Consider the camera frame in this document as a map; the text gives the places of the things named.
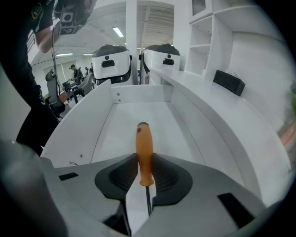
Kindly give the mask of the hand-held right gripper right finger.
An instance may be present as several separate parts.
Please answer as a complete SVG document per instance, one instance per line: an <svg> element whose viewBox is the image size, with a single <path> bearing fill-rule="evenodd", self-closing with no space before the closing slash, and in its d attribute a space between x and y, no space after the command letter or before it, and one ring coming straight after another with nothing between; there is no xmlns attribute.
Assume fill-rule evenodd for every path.
<svg viewBox="0 0 296 237"><path fill-rule="evenodd" d="M223 172L154 154L156 196L138 237L224 237L260 215L262 200Z"/></svg>

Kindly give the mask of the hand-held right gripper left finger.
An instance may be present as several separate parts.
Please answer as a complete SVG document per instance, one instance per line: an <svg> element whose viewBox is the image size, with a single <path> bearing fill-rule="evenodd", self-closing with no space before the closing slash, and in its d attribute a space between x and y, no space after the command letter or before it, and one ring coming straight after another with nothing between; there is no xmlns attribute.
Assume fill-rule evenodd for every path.
<svg viewBox="0 0 296 237"><path fill-rule="evenodd" d="M131 236L125 201L138 174L135 154L64 168L41 158L41 168L66 237Z"/></svg>

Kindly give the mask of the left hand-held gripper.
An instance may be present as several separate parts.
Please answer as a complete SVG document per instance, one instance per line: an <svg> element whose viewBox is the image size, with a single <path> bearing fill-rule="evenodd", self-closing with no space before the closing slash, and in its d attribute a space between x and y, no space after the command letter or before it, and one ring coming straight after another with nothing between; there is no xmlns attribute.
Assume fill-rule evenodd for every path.
<svg viewBox="0 0 296 237"><path fill-rule="evenodd" d="M59 19L58 36L76 34L93 12L92 0L58 0L53 13Z"/></svg>

